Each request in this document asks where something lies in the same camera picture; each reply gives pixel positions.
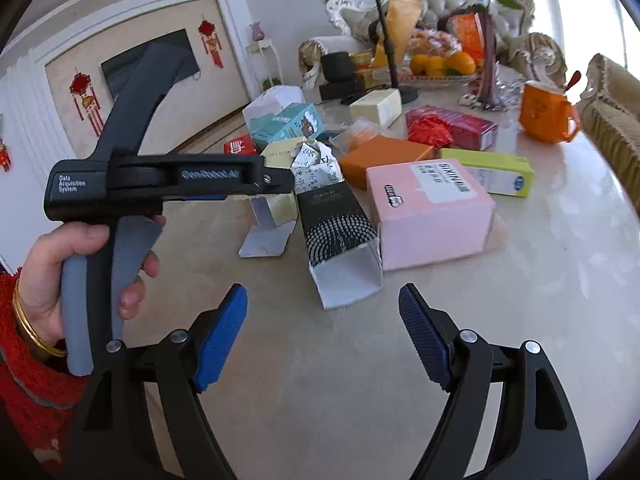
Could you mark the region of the left hand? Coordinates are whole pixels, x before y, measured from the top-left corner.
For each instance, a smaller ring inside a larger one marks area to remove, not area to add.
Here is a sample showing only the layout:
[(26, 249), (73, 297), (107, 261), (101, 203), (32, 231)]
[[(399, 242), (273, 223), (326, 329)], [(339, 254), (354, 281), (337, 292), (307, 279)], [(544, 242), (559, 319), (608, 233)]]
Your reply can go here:
[(109, 238), (108, 226), (70, 222), (41, 235), (32, 245), (21, 270), (17, 295), (26, 320), (44, 344), (55, 347), (65, 338), (61, 313), (63, 262), (71, 256), (95, 254)]

